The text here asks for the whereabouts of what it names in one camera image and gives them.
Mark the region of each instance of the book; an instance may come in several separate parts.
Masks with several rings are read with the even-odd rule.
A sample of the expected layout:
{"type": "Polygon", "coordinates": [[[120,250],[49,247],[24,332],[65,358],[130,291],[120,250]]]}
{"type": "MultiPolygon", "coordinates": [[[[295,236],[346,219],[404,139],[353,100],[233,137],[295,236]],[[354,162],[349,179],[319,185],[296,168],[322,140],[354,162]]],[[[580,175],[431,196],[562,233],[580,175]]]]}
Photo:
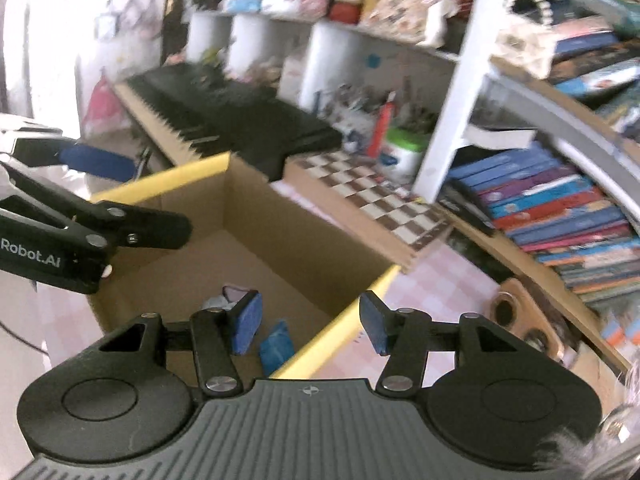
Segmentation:
{"type": "Polygon", "coordinates": [[[504,233],[509,238],[512,238],[515,235],[529,233],[536,229],[555,225],[558,222],[561,222],[567,218],[575,218],[584,213],[590,213],[592,211],[600,211],[601,209],[612,207],[612,206],[613,206],[613,203],[609,200],[606,200],[606,199],[596,200],[594,202],[589,202],[588,204],[581,205],[578,207],[571,207],[567,209],[558,210],[549,216],[545,216],[537,220],[527,221],[522,225],[505,229],[504,233]]]}
{"type": "Polygon", "coordinates": [[[553,180],[550,180],[548,182],[542,182],[540,184],[535,184],[534,186],[531,187],[527,187],[527,189],[523,189],[520,193],[513,195],[509,198],[506,198],[504,200],[500,200],[498,202],[492,203],[490,205],[490,207],[500,207],[501,205],[506,205],[510,202],[513,202],[514,200],[518,200],[519,198],[525,197],[525,196],[530,196],[530,195],[534,195],[536,193],[540,193],[542,191],[545,191],[547,189],[552,189],[554,187],[558,187],[558,186],[562,186],[563,184],[566,184],[567,182],[577,182],[581,179],[581,176],[577,173],[574,174],[570,174],[570,175],[566,175],[566,176],[562,176],[559,178],[555,178],[553,180]]]}
{"type": "Polygon", "coordinates": [[[615,265],[626,264],[640,259],[640,254],[635,251],[632,254],[610,254],[609,258],[604,258],[604,254],[600,258],[594,260],[582,260],[579,262],[571,262],[568,264],[559,264],[554,266],[555,272],[565,274],[567,272],[577,272],[580,270],[598,269],[602,267],[610,267],[615,265]]]}
{"type": "Polygon", "coordinates": [[[629,220],[631,228],[640,236],[640,220],[636,219],[624,206],[620,206],[620,209],[626,215],[626,219],[629,220]]]}
{"type": "Polygon", "coordinates": [[[509,173],[498,178],[494,178],[493,180],[483,182],[482,184],[476,184],[475,186],[472,186],[472,188],[476,193],[480,193],[489,189],[493,189],[497,186],[502,186],[502,184],[512,182],[513,180],[529,178],[530,176],[540,174],[546,170],[552,170],[553,168],[559,168],[560,166],[562,166],[560,161],[552,158],[550,160],[540,162],[539,164],[535,164],[530,168],[525,168],[524,170],[509,173]]]}
{"type": "Polygon", "coordinates": [[[531,194],[522,194],[507,202],[503,205],[492,206],[490,208],[491,214],[494,218],[501,218],[514,214],[518,211],[524,211],[525,209],[531,209],[532,207],[539,206],[557,200],[569,195],[583,192],[587,189],[591,189],[593,183],[583,176],[567,176],[564,179],[560,179],[560,183],[557,186],[551,186],[551,184],[540,184],[540,187],[531,190],[531,194]]]}
{"type": "Polygon", "coordinates": [[[569,251],[580,251],[581,249],[591,249],[594,247],[601,247],[603,245],[606,244],[611,244],[611,243],[617,243],[617,244],[621,244],[623,242],[630,242],[631,240],[633,240],[633,237],[631,236],[626,236],[626,237],[617,237],[614,238],[613,240],[600,240],[597,242],[589,242],[587,244],[576,244],[576,245],[570,245],[567,247],[558,247],[555,249],[549,249],[547,251],[535,251],[532,254],[532,256],[549,256],[551,254],[561,254],[561,253],[567,253],[569,251]]]}
{"type": "Polygon", "coordinates": [[[561,40],[556,44],[554,59],[561,60],[569,57],[575,57],[583,52],[596,50],[619,42],[620,40],[618,37],[612,32],[598,32],[588,36],[561,40]]]}
{"type": "Polygon", "coordinates": [[[549,153],[547,150],[542,150],[540,152],[528,152],[523,156],[512,160],[511,162],[489,168],[488,170],[481,171],[480,173],[474,173],[473,175],[460,178],[460,180],[466,186],[476,186],[478,184],[482,184],[483,182],[495,180],[496,178],[500,178],[511,173],[516,173],[517,171],[530,168],[531,166],[535,166],[536,164],[552,159],[553,157],[551,156],[551,153],[549,153]]]}
{"type": "Polygon", "coordinates": [[[595,112],[616,133],[631,138],[633,128],[640,118],[640,80],[595,112]]]}
{"type": "Polygon", "coordinates": [[[607,288],[615,288],[624,285],[640,285],[640,276],[623,278],[622,280],[611,280],[610,282],[590,283],[589,285],[574,286],[571,287],[571,290],[574,292],[574,294],[586,294],[588,292],[597,292],[599,290],[605,290],[607,288]]]}
{"type": "Polygon", "coordinates": [[[590,282],[603,278],[626,278],[640,273],[640,260],[625,262],[614,266],[597,267],[596,269],[580,269],[561,272],[560,277],[567,284],[590,282]]]}
{"type": "Polygon", "coordinates": [[[591,301],[588,307],[598,312],[604,312],[605,310],[617,311],[630,306],[637,307],[638,305],[640,305],[640,292],[630,292],[613,298],[591,301]]]}
{"type": "Polygon", "coordinates": [[[493,224],[498,229],[511,229],[522,226],[531,220],[539,220],[557,214],[564,209],[579,207],[600,199],[602,199],[602,192],[596,187],[591,187],[591,189],[581,193],[558,198],[557,200],[552,200],[551,202],[519,211],[512,215],[497,218],[493,224]]]}
{"type": "Polygon", "coordinates": [[[604,262],[613,265],[615,263],[634,260],[639,255],[640,238],[633,238],[629,242],[608,242],[607,244],[590,249],[538,256],[536,260],[547,267],[582,262],[585,268],[589,268],[597,267],[604,262]]]}
{"type": "Polygon", "coordinates": [[[623,219],[625,219],[625,216],[622,211],[620,211],[620,208],[611,206],[599,211],[588,212],[574,218],[554,222],[552,225],[535,229],[528,233],[513,235],[511,239],[513,239],[516,245],[523,246],[543,240],[553,240],[554,238],[597,228],[623,219]]]}
{"type": "Polygon", "coordinates": [[[567,20],[554,25],[551,30],[556,35],[556,38],[558,38],[558,41],[590,36],[591,34],[598,34],[600,32],[613,32],[607,20],[597,15],[567,20]]]}
{"type": "Polygon", "coordinates": [[[627,226],[629,225],[629,222],[626,220],[626,218],[624,220],[616,220],[615,222],[611,222],[609,224],[604,224],[604,225],[600,225],[600,226],[597,226],[597,227],[592,227],[591,229],[585,229],[584,231],[578,231],[577,233],[574,233],[574,235],[575,236],[589,235],[589,234],[593,234],[593,233],[599,232],[602,229],[620,227],[620,226],[623,226],[623,225],[627,225],[627,226]]]}
{"type": "Polygon", "coordinates": [[[530,253],[533,251],[545,251],[554,248],[563,248],[578,244],[599,242],[601,240],[615,240],[617,238],[627,236],[631,236],[631,229],[627,225],[621,225],[619,227],[603,229],[600,232],[592,234],[569,236],[568,238],[559,238],[551,241],[543,240],[541,242],[526,244],[523,245],[521,249],[527,253],[530,253]]]}
{"type": "Polygon", "coordinates": [[[501,186],[483,191],[480,194],[480,200],[487,205],[499,205],[500,202],[503,202],[512,196],[517,196],[523,191],[531,189],[534,186],[553,182],[559,178],[574,174],[575,170],[571,166],[559,166],[558,168],[542,171],[541,173],[530,176],[529,178],[513,180],[506,184],[502,184],[501,186]]]}
{"type": "Polygon", "coordinates": [[[463,164],[461,166],[451,168],[449,170],[449,173],[447,174],[447,177],[462,179],[467,176],[480,173],[481,171],[488,170],[489,168],[500,166],[501,164],[508,164],[510,162],[520,160],[521,158],[529,155],[531,152],[540,152],[541,150],[542,146],[540,146],[540,143],[534,140],[526,150],[507,150],[506,152],[501,152],[497,153],[496,155],[481,158],[480,160],[470,162],[469,164],[463,164]]]}
{"type": "Polygon", "coordinates": [[[588,292],[586,294],[579,294],[578,297],[587,305],[594,303],[595,301],[608,300],[610,298],[616,298],[633,292],[640,291],[640,283],[631,283],[625,285],[614,286],[599,290],[597,292],[588,292]]]}
{"type": "Polygon", "coordinates": [[[491,219],[466,196],[464,189],[456,185],[459,185],[459,181],[455,179],[446,181],[438,194],[438,203],[484,234],[494,234],[491,219]]]}
{"type": "Polygon", "coordinates": [[[640,77],[640,57],[606,66],[595,72],[581,75],[556,85],[556,89],[575,99],[601,94],[609,89],[619,88],[640,77]]]}
{"type": "Polygon", "coordinates": [[[633,38],[556,63],[546,80],[557,85],[636,56],[640,56],[640,39],[633,38]]]}

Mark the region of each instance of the cardboard box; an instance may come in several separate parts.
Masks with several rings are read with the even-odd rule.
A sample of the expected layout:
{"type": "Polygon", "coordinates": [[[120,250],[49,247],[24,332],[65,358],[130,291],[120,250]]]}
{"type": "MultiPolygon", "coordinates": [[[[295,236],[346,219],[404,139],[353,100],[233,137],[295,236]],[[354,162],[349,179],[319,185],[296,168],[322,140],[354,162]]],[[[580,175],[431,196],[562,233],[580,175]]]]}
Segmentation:
{"type": "MultiPolygon", "coordinates": [[[[245,384],[262,375],[257,348],[286,319],[297,351],[274,377],[309,378],[362,329],[358,295],[379,295],[398,271],[340,229],[280,196],[266,178],[228,154],[155,174],[92,197],[186,214],[191,240],[178,251],[121,248],[90,298],[103,330],[144,312],[188,320],[225,283],[257,289],[262,325],[249,354],[234,357],[245,384]]],[[[168,368],[196,384],[190,352],[168,368]]]]}

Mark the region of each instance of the red marker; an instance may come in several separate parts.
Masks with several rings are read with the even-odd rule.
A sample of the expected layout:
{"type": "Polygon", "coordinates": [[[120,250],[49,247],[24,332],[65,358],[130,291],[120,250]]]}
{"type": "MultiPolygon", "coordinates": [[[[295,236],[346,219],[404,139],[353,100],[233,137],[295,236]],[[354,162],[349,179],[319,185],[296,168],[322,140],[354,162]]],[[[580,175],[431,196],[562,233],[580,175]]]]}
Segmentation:
{"type": "Polygon", "coordinates": [[[389,92],[389,97],[386,99],[386,103],[380,108],[378,115],[378,121],[376,127],[373,130],[373,137],[371,143],[367,148],[367,155],[371,158],[378,158],[380,154],[380,148],[382,147],[382,141],[385,140],[386,131],[389,129],[391,119],[394,118],[396,113],[396,104],[394,99],[396,98],[395,92],[389,92]]]}

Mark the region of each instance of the pink bag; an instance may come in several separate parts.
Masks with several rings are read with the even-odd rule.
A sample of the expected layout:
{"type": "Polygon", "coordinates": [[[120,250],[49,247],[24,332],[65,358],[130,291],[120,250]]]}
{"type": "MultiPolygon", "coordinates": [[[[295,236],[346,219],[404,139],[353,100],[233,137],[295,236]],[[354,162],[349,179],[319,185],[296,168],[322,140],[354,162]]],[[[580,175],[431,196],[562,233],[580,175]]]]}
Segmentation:
{"type": "Polygon", "coordinates": [[[100,81],[94,87],[89,99],[86,114],[82,120],[82,130],[85,135],[97,135],[129,126],[129,120],[120,101],[111,90],[109,80],[102,69],[100,81]]]}

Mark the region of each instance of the electronic keyboard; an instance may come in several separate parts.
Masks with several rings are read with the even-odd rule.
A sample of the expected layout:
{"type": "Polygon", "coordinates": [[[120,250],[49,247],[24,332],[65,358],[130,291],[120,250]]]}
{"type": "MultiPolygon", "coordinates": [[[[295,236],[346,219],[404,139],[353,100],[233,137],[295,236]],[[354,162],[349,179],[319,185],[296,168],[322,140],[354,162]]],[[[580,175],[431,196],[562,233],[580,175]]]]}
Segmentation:
{"type": "Polygon", "coordinates": [[[214,67],[163,66],[113,91],[167,167],[231,151],[277,180],[289,155],[342,143],[342,134],[324,121],[267,89],[227,80],[214,67]]]}

